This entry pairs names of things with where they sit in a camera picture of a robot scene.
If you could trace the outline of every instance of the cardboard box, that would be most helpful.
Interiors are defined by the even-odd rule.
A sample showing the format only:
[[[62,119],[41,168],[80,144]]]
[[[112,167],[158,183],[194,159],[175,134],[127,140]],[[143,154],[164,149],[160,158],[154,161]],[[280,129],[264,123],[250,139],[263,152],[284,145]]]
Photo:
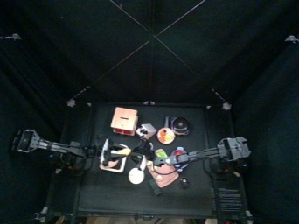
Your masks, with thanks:
[[[134,136],[136,133],[136,110],[130,108],[116,107],[115,115],[111,123],[114,132],[122,135]]]

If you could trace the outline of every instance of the pink object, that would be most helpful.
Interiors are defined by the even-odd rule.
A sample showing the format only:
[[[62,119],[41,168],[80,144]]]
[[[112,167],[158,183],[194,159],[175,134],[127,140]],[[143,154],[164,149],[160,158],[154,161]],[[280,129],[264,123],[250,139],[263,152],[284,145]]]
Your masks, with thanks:
[[[147,168],[154,176],[156,184],[160,187],[168,186],[179,178],[179,173],[175,170],[175,167],[172,165],[163,164],[162,167],[159,167],[159,166],[154,166],[154,164],[150,164],[147,166]]]

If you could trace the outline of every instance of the black enclosure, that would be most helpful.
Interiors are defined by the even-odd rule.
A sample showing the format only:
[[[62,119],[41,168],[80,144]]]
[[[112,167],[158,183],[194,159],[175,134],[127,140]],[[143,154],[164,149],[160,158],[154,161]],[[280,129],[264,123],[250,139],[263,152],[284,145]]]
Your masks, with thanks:
[[[227,102],[255,221],[299,223],[296,0],[4,0],[0,12],[0,222],[33,223],[52,182],[47,152],[9,151],[19,129],[59,142],[82,103]]]

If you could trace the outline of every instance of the green object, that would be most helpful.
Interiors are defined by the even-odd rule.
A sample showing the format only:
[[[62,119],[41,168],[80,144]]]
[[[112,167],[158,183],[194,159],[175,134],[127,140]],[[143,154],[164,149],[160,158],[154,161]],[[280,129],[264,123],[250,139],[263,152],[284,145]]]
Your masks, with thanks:
[[[163,150],[160,150],[160,151],[156,153],[156,156],[158,156],[159,158],[167,158],[167,154],[166,154],[166,152],[164,152]]]

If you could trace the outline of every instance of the black table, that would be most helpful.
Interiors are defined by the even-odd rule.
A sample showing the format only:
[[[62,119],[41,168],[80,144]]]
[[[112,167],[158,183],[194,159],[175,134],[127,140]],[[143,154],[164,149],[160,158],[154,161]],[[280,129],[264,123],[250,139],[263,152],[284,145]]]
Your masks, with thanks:
[[[154,149],[164,149],[170,155],[179,146],[186,151],[202,151],[215,147],[220,139],[234,137],[230,112],[219,106],[200,105],[140,105],[134,103],[82,103],[70,109],[64,123],[62,142],[76,141],[82,145],[99,143],[99,139],[110,138],[115,143],[134,149],[140,142],[139,136],[124,136],[110,127],[116,107],[138,110],[138,125],[151,123],[156,130],[164,126],[164,118],[184,117],[191,125],[187,136],[176,136],[171,144],[162,144],[156,136],[150,138]],[[180,188],[178,178],[163,194],[155,196],[148,184],[152,175],[144,170],[144,181],[131,184],[127,178],[130,170],[136,166],[127,158],[122,173],[99,169],[99,158],[90,159],[88,170],[83,176],[71,175],[70,171],[54,174],[50,196],[45,207],[50,219],[52,216],[120,215],[136,218],[210,218],[246,220],[247,202],[243,180],[234,174],[226,178],[214,178],[207,167],[208,161],[190,163],[180,172],[180,177],[190,180],[188,187]],[[220,191],[234,190],[242,203],[240,209],[227,212],[222,209]]]

